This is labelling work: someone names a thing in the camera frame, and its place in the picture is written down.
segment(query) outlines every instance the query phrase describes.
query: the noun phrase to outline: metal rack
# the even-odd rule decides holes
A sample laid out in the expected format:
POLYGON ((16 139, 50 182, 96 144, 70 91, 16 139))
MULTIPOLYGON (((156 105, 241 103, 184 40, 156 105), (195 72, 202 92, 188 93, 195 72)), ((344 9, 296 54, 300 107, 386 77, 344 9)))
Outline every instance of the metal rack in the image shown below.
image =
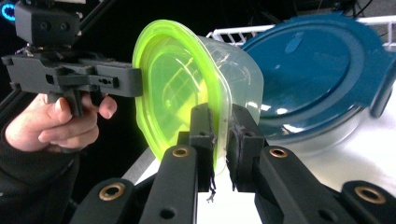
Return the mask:
MULTIPOLYGON (((381 16, 381 17, 367 17, 358 18, 358 22, 361 22, 368 26, 387 26, 388 31, 387 40, 384 41, 384 48, 388 51, 396 51, 396 40, 393 37, 393 26, 396 25, 396 15, 392 16, 381 16)), ((260 32, 264 32, 273 28, 274 25, 263 25, 263 26, 249 26, 249 27, 237 27, 228 29, 216 29, 206 35, 208 38, 213 38, 218 41, 229 43, 233 46, 240 47, 247 42, 250 37, 257 35, 260 32)))

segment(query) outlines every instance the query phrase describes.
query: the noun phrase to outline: wire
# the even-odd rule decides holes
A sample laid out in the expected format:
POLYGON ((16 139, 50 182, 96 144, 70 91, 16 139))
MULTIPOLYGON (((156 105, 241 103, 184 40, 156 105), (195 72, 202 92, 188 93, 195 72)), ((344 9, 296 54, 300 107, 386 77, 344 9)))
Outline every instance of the wire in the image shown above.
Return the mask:
POLYGON ((362 13, 364 12, 364 10, 365 10, 368 6, 370 6, 370 4, 372 4, 372 2, 373 2, 373 0, 370 0, 370 1, 366 4, 366 6, 364 6, 364 7, 356 14, 355 17, 358 17, 360 14, 362 14, 362 13))

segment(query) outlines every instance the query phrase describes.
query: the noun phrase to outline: sleeve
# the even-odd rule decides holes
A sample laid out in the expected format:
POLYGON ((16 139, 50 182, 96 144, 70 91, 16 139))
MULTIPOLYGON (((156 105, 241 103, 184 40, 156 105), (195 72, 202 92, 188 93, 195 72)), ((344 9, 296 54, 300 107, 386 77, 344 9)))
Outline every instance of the sleeve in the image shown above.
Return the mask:
POLYGON ((0 223, 60 223, 78 173, 78 153, 23 152, 0 142, 0 223))

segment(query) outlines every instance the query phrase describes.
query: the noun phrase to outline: green plastic lid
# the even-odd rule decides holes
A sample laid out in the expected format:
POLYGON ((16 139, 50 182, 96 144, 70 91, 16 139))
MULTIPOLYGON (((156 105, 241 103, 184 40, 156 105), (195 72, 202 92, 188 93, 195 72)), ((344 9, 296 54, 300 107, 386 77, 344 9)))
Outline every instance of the green plastic lid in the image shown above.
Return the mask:
MULTIPOLYGON (((212 110, 217 148, 225 148, 231 94, 197 35, 175 21, 154 21, 137 39, 133 67, 143 75, 137 124, 158 160, 177 144, 179 132, 190 129, 191 109, 203 103, 212 110)), ((219 150, 214 156, 216 162, 219 150)))

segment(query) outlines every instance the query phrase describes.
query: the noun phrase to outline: blue container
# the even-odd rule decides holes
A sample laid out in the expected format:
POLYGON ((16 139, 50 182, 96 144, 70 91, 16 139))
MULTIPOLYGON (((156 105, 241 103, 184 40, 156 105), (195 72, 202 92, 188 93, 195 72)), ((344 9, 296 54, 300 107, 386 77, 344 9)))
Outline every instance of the blue container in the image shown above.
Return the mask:
POLYGON ((377 33, 339 14, 293 18, 242 49, 264 76, 259 126, 270 142, 323 135, 365 108, 379 118, 396 74, 377 33))

